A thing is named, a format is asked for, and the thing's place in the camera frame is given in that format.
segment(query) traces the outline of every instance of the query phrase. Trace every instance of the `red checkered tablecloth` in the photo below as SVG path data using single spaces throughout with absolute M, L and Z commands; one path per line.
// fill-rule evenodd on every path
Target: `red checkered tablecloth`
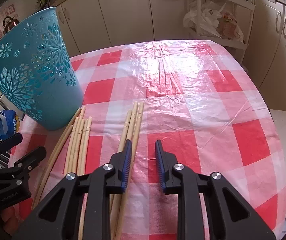
M 175 239 L 177 196 L 158 185 L 155 140 L 195 172 L 221 172 L 278 235 L 286 214 L 282 146 L 258 90 L 234 58 L 211 41 L 153 41 L 112 47 L 71 58 L 84 92 L 85 117 L 93 117 L 86 173 L 117 151 L 125 116 L 144 101 L 142 126 L 128 186 L 123 240 Z M 62 130 L 46 131 L 26 116 L 23 142 L 10 164 L 37 146 L 51 153 Z M 43 192 L 63 177 L 68 140 Z M 36 185 L 46 161 L 30 173 Z M 30 213 L 32 199 L 17 205 Z M 204 223 L 206 238 L 208 224 Z

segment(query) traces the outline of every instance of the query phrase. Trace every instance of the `wooden chopstick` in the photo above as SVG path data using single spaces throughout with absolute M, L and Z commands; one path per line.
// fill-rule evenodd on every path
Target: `wooden chopstick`
M 124 149 L 126 136 L 127 136 L 127 131 L 128 131 L 128 126 L 129 126 L 129 122 L 131 120 L 131 115 L 132 115 L 132 110 L 128 110 L 127 114 L 126 114 L 124 126 L 123 126 L 122 135 L 121 135 L 121 138 L 119 140 L 119 145 L 118 145 L 118 148 L 117 148 L 117 152 L 118 153 L 123 151 L 123 149 Z M 110 212 L 111 212 L 111 209 L 112 209 L 114 196 L 115 196 L 114 194 L 110 196 Z
M 77 132 L 77 137 L 76 137 L 76 143 L 75 143 L 75 151 L 73 154 L 73 163 L 72 163 L 72 172 L 76 173 L 77 171 L 77 160 L 78 160 L 78 154 L 79 154 L 79 144 L 81 142 L 81 137 L 83 133 L 83 128 L 84 128 L 84 119 L 81 119 L 80 125 L 79 125 L 79 130 Z
M 69 167 L 69 163 L 70 163 L 70 156 L 71 156 L 71 152 L 72 152 L 72 144 L 73 144 L 73 140 L 75 137 L 75 133 L 76 133 L 76 126 L 78 123 L 79 118 L 77 117 L 75 119 L 74 122 L 74 126 L 73 126 L 73 130 L 70 134 L 70 141 L 68 143 L 68 148 L 67 148 L 67 153 L 66 153 L 66 159 L 65 159 L 65 166 L 64 166 L 64 176 L 68 173 L 68 167 Z
M 45 184 L 47 182 L 47 179 L 49 177 L 49 174 L 51 173 L 51 170 L 54 166 L 54 163 L 57 159 L 57 156 L 59 155 L 59 153 L 61 152 L 63 145 L 67 139 L 67 137 L 70 135 L 70 132 L 72 131 L 73 125 L 70 125 L 69 128 L 67 129 L 66 133 L 64 134 L 62 140 L 60 141 L 58 147 L 56 148 L 55 152 L 52 153 L 53 158 L 51 158 L 50 162 L 47 164 L 46 169 L 44 170 L 45 172 L 43 173 L 43 178 L 40 181 L 40 185 L 39 185 L 39 189 L 37 191 L 36 197 L 34 199 L 34 205 L 33 205 L 33 209 L 38 205 L 39 200 L 42 196 Z
M 134 158 L 135 158 L 137 142 L 138 142 L 138 136 L 139 136 L 140 128 L 141 128 L 143 109 L 144 109 L 144 102 L 141 102 L 139 109 L 138 109 L 137 120 L 136 120 L 137 123 L 135 125 L 135 131 L 134 131 L 134 135 L 133 135 L 132 156 L 131 156 L 131 165 L 130 165 L 129 175 L 128 175 L 128 184 L 129 184 L 129 181 L 131 179 L 132 168 L 133 168 L 133 164 L 134 164 Z M 120 204 L 120 208 L 119 208 L 118 223 L 117 223 L 117 228 L 116 228 L 115 240 L 121 239 L 127 195 L 128 195 L 127 190 L 125 191 L 125 193 L 123 195 L 121 195 L 122 200 L 121 200 L 121 204 Z
M 85 174 L 87 146 L 88 146 L 88 139 L 89 139 L 89 133 L 91 130 L 91 125 L 92 125 L 92 117 L 89 117 L 88 119 L 86 119 L 86 123 L 84 124 L 84 129 L 82 133 L 82 136 L 84 134 L 84 138 L 82 138 L 83 142 L 81 143 L 81 146 L 80 146 L 80 154 L 78 157 L 78 164 L 77 164 L 77 175 L 79 176 Z M 85 209 L 84 209 L 84 203 L 83 203 L 81 217 L 79 219 L 78 240 L 83 239 L 84 215 L 85 215 Z
M 52 153 L 51 153 L 51 156 L 50 156 L 49 159 L 48 159 L 47 165 L 46 165 L 46 167 L 45 167 L 45 169 L 44 169 L 44 171 L 43 171 L 43 173 L 42 173 L 41 179 L 40 179 L 40 181 L 39 181 L 39 183 L 38 183 L 38 185 L 37 185 L 36 195 L 37 195 L 38 192 L 39 192 L 39 189 L 40 189 L 40 186 L 41 186 L 42 181 L 43 181 L 43 179 L 44 179 L 46 170 L 48 169 L 49 164 L 50 164 L 52 158 L 54 157 L 53 153 L 56 152 L 57 147 L 59 146 L 59 143 L 62 141 L 64 135 L 65 135 L 66 132 L 67 132 L 67 130 L 68 130 L 69 127 L 74 123 L 75 118 L 79 115 L 80 112 L 81 112 L 81 108 L 79 108 L 79 109 L 76 110 L 75 114 L 73 115 L 72 119 L 69 121 L 69 123 L 67 124 L 67 126 L 65 127 L 65 129 L 64 129 L 64 131 L 63 131 L 61 137 L 59 138 L 57 144 L 55 145 L 55 147 L 54 147 L 54 149 L 53 149 L 53 151 L 52 151 Z M 36 197 L 33 199 L 33 202 L 32 202 L 32 207 L 33 207 L 33 208 L 34 208 L 35 206 L 37 206 L 37 204 L 35 205 L 35 200 L 36 200 Z
M 138 107 L 138 102 L 135 101 L 134 105 L 133 105 L 133 110 L 132 110 L 131 118 L 129 121 L 129 125 L 128 125 L 126 140 L 132 139 L 137 107 Z M 118 221 L 119 208 L 121 205 L 121 199 L 122 199 L 122 195 L 114 195 L 113 202 L 112 202 L 112 205 L 110 208 L 110 235 L 111 235 L 112 240 L 115 239 L 115 235 L 116 235 L 116 229 L 117 229 L 117 223 L 118 223 L 117 221 Z

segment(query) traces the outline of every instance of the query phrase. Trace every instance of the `chopstick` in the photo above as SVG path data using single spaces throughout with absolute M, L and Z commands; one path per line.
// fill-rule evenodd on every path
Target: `chopstick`
M 131 114 L 131 118 L 129 121 L 129 125 L 128 125 L 128 131 L 127 131 L 127 135 L 126 135 L 126 139 L 124 140 L 124 144 L 126 140 L 131 140 L 132 139 L 132 135 L 133 135 L 133 130 L 134 130 L 134 125 L 135 125 L 135 118 L 136 118 L 136 112 L 137 112 L 137 107 L 138 107 L 138 102 L 135 101 L 134 105 L 133 105 L 133 110 L 132 110 L 132 114 Z M 121 205 L 121 200 L 122 200 L 122 195 L 114 195 L 113 197 L 113 202 L 110 208 L 110 234 L 111 234 L 111 239 L 114 240 L 115 239 L 115 234 L 116 234 L 116 229 L 117 229 L 117 224 L 118 224 L 118 214 L 120 211 L 120 205 Z
M 135 131 L 134 131 L 134 135 L 133 135 L 132 156 L 131 156 L 131 165 L 130 165 L 129 175 L 128 175 L 128 184 L 129 184 L 129 181 L 131 179 L 132 168 L 133 168 L 133 163 L 134 163 L 134 158 L 135 158 L 135 153 L 136 153 L 136 148 L 137 148 L 137 142 L 138 142 L 138 136 L 139 136 L 140 128 L 141 128 L 143 109 L 144 109 L 144 102 L 141 102 L 139 109 L 138 109 L 137 120 L 136 120 L 136 124 L 135 124 Z M 128 195 L 127 190 L 125 191 L 125 193 L 123 195 L 121 195 L 122 200 L 121 200 L 121 204 L 119 207 L 118 223 L 117 223 L 117 228 L 116 228 L 115 240 L 121 239 L 127 195 Z
M 92 117 L 89 117 L 88 119 L 86 119 L 86 122 L 84 124 L 82 140 L 81 140 L 81 145 L 80 145 L 80 153 L 78 156 L 77 175 L 79 176 L 85 174 L 86 154 L 87 154 L 87 146 L 88 146 L 88 139 L 89 139 L 89 133 L 91 130 L 91 125 L 92 125 Z M 84 215 L 85 215 L 85 209 L 84 209 L 84 203 L 83 203 L 81 217 L 79 219 L 78 240 L 83 239 Z
M 64 131 L 63 131 L 61 137 L 59 138 L 57 144 L 55 145 L 55 147 L 54 147 L 54 149 L 53 149 L 53 151 L 52 151 L 52 153 L 51 153 L 51 156 L 50 156 L 49 159 L 48 159 L 47 165 L 46 165 L 46 167 L 45 167 L 45 169 L 44 169 L 44 171 L 43 171 L 43 173 L 42 173 L 41 179 L 40 179 L 40 181 L 39 181 L 39 183 L 38 183 L 38 186 L 37 186 L 37 188 L 36 188 L 36 197 L 33 199 L 32 209 L 34 209 L 34 208 L 38 205 L 38 203 L 39 203 L 39 199 L 40 199 L 41 196 L 38 197 L 38 195 L 39 195 L 38 192 L 40 191 L 40 188 L 41 188 L 41 185 L 42 185 L 43 180 L 46 180 L 46 181 L 47 181 L 47 179 L 48 179 L 48 176 L 45 177 L 45 175 L 47 174 L 46 171 L 47 171 L 48 169 L 50 169 L 50 170 L 52 169 L 52 167 L 53 167 L 53 165 L 54 165 L 54 163 L 55 163 L 55 161 L 54 161 L 53 165 L 52 165 L 52 166 L 50 165 L 50 164 L 52 163 L 52 159 L 54 158 L 54 159 L 56 160 L 56 158 L 57 158 L 57 156 L 55 156 L 54 153 L 56 152 L 56 150 L 57 150 L 57 148 L 58 148 L 60 142 L 63 140 L 65 134 L 67 133 L 67 131 L 68 131 L 68 129 L 69 129 L 69 127 L 74 123 L 76 117 L 79 115 L 80 112 L 81 112 L 81 108 L 79 108 L 79 109 L 76 110 L 74 116 L 72 117 L 72 119 L 71 119 L 71 120 L 69 121 L 69 123 L 67 124 L 67 126 L 66 126 L 66 128 L 64 129 Z

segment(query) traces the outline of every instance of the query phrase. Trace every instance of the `blue gripper pad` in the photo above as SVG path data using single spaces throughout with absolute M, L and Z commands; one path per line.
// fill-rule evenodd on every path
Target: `blue gripper pad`
M 157 171 L 159 174 L 160 186 L 161 186 L 163 192 L 165 192 L 165 188 L 166 188 L 165 169 L 164 169 L 164 163 L 162 160 L 162 154 L 161 154 L 162 152 L 164 152 L 163 147 L 162 147 L 162 143 L 160 140 L 157 140 L 155 142 L 155 159 L 156 159 Z
M 124 158 L 124 165 L 122 168 L 122 175 L 121 175 L 121 178 L 122 178 L 121 188 L 123 192 L 125 192 L 127 188 L 129 169 L 131 166 L 132 142 L 130 140 L 126 140 L 124 151 L 125 151 L 125 158 Z
M 176 194 L 181 187 L 181 180 L 172 174 L 172 168 L 178 160 L 174 154 L 163 150 L 161 140 L 155 142 L 155 159 L 163 192 Z

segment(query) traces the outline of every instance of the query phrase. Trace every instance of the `blue basket with flower cutouts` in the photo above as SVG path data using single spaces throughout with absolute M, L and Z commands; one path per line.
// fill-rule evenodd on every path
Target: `blue basket with flower cutouts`
M 64 127 L 83 102 L 56 8 L 23 20 L 0 40 L 0 91 L 47 130 Z

